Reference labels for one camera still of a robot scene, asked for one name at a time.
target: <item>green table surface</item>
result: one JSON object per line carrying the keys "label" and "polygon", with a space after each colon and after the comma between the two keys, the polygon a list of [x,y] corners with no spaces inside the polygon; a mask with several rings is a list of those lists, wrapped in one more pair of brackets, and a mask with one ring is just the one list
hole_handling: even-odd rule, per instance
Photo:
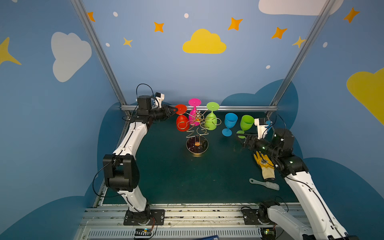
{"label": "green table surface", "polygon": [[[232,136],[222,134],[226,112],[215,112],[222,120],[209,135],[209,147],[201,157],[194,157],[185,143],[188,133],[176,129],[176,118],[153,124],[144,136],[136,153],[140,171],[139,187],[151,204],[164,203],[238,203],[274,200],[280,196],[286,202],[298,202],[280,174],[275,171],[275,183],[280,190],[251,184],[250,178],[263,181],[262,171],[252,152],[242,148],[235,133],[245,114],[265,117],[259,112],[236,112],[238,121],[231,129]],[[257,132],[256,126],[246,132]],[[116,195],[111,189],[107,196]],[[104,199],[104,204],[125,204],[122,197]]]}

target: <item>blue object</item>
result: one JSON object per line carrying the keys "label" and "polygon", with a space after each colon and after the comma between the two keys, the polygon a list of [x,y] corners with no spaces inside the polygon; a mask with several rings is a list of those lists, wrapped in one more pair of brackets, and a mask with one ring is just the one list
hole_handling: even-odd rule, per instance
{"label": "blue object", "polygon": [[228,128],[224,128],[224,129],[221,131],[221,133],[222,133],[224,136],[226,136],[226,137],[229,137],[229,136],[232,135],[232,131],[231,131],[230,129],[228,129]]}
{"label": "blue object", "polygon": [[206,237],[206,238],[199,238],[197,240],[218,240],[218,235]]}
{"label": "blue object", "polygon": [[224,124],[227,128],[233,128],[237,122],[237,115],[234,113],[227,113],[225,115]]}

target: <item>green goblet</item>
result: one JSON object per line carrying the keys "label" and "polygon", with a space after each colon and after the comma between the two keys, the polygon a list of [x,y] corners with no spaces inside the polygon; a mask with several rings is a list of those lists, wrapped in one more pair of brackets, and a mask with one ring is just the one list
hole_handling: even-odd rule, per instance
{"label": "green goblet", "polygon": [[244,131],[249,130],[254,123],[255,123],[255,119],[251,115],[242,116],[240,121],[241,130],[237,131],[236,133],[244,133]]}
{"label": "green goblet", "polygon": [[205,126],[208,130],[215,130],[217,127],[217,117],[214,114],[214,111],[219,109],[220,105],[215,102],[210,102],[207,104],[208,110],[211,112],[205,117]]}

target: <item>blue wall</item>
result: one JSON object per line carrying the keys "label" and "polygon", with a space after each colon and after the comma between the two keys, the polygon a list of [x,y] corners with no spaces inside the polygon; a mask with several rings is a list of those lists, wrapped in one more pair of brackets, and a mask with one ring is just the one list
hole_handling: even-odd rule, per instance
{"label": "blue wall", "polygon": [[[285,77],[299,50],[292,44],[299,36],[305,39],[316,18],[265,14],[252,0],[84,0],[84,4],[93,12],[92,24],[128,103],[135,101],[139,83],[165,93],[172,104],[186,104],[191,98],[200,98],[203,104],[221,103],[229,95],[254,94]],[[228,30],[231,18],[243,19],[238,31]],[[154,22],[164,23],[163,32],[154,31]],[[277,27],[287,30],[281,39],[272,39]],[[218,34],[227,46],[225,52],[184,52],[183,44],[201,28]],[[123,45],[124,38],[132,40],[131,47]]]}
{"label": "blue wall", "polygon": [[55,32],[89,42],[70,0],[2,1],[0,23],[0,44],[9,37],[21,63],[0,64],[0,239],[25,239],[22,230],[70,239],[95,199],[96,159],[114,150],[122,111],[95,52],[68,81],[53,74]]}
{"label": "blue wall", "polygon": [[[352,8],[360,13],[349,23],[344,18]],[[297,92],[287,90],[278,111],[329,208],[350,234],[362,240],[384,235],[376,225],[384,215],[384,126],[346,83],[356,72],[375,73],[384,67],[384,33],[378,30],[384,24],[383,8],[379,0],[344,1],[288,87]],[[376,100],[384,106],[381,96]],[[280,120],[277,125],[284,127]]]}

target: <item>work glove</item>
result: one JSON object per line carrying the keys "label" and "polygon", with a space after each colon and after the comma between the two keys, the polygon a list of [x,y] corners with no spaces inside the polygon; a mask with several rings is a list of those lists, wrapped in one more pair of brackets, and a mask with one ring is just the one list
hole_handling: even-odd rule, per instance
{"label": "work glove", "polygon": [[273,167],[273,163],[269,160],[267,155],[264,155],[260,152],[256,152],[253,154],[256,163],[262,169],[262,174],[264,180],[274,180],[275,179],[275,168]]}

